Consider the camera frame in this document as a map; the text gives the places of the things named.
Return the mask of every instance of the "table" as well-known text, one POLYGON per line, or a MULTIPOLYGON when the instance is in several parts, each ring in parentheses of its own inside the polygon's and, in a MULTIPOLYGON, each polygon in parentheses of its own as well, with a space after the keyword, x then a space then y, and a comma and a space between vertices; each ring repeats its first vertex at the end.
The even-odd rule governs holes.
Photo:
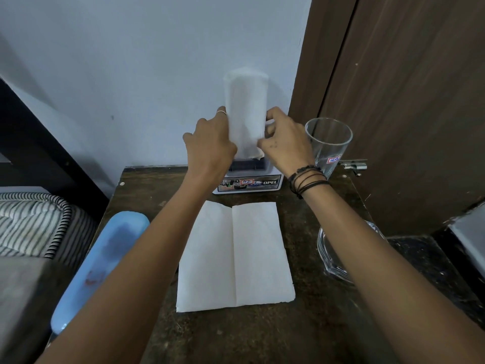
MULTIPOLYGON (((186 167, 127 167, 98 232, 120 211, 152 220, 180 186, 186 167)), ((338 166, 333 188, 364 219, 372 220, 348 173, 338 166)), ((176 313, 177 274, 168 290, 142 362, 397 362, 357 290, 327 277, 317 251, 319 224, 285 181, 276 192, 211 195, 232 207, 276 202, 296 299, 176 313)))

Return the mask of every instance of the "forearm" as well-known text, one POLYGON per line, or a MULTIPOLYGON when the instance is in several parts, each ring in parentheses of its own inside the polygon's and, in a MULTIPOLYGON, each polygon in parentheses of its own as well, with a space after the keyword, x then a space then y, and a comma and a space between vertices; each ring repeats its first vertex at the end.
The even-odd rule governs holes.
POLYGON ((380 238, 330 186, 316 186, 303 196, 403 362, 482 360, 482 330, 380 238))
POLYGON ((40 362, 140 359, 207 194, 184 181, 40 362))

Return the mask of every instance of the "clear glass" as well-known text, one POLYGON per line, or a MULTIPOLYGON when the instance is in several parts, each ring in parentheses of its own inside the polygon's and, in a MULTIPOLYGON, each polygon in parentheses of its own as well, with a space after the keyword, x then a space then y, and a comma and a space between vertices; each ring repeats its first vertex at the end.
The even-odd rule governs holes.
MULTIPOLYGON (((367 221, 367 224, 375 232, 377 232, 381 238, 385 239, 384 235, 379 231, 377 226, 375 226, 372 222, 369 222, 369 221, 367 221)), ((343 266, 342 262, 338 258, 335 250, 332 248, 330 241, 325 236, 325 232, 322 229, 320 229, 318 233, 317 249, 318 249, 320 258, 322 258, 322 261, 324 261, 326 275, 337 277, 338 279, 341 279, 343 281, 347 281, 353 284, 352 279, 350 278, 349 274, 345 270, 345 267, 343 266)))
POLYGON ((345 152, 354 134, 341 121, 317 117, 305 125, 311 143, 315 165, 319 166, 328 179, 345 152))

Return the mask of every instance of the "white tissue paper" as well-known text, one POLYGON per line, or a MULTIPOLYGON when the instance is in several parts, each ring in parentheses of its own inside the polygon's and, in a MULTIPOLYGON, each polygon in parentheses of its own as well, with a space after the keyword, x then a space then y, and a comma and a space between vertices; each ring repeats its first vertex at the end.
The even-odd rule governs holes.
POLYGON ((235 159, 261 158, 258 139, 264 138, 268 76, 247 67, 224 76, 229 139, 238 147, 235 159))
POLYGON ((276 203, 206 201, 180 260, 177 312, 294 299, 276 203))

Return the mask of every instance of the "dark floor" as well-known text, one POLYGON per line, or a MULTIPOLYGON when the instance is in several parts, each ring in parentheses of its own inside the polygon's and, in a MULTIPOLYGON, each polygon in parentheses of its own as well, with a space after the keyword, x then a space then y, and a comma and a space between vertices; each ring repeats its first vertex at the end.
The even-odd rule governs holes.
POLYGON ((389 238, 389 243, 428 281, 485 330, 485 309, 460 273, 430 236, 389 238))

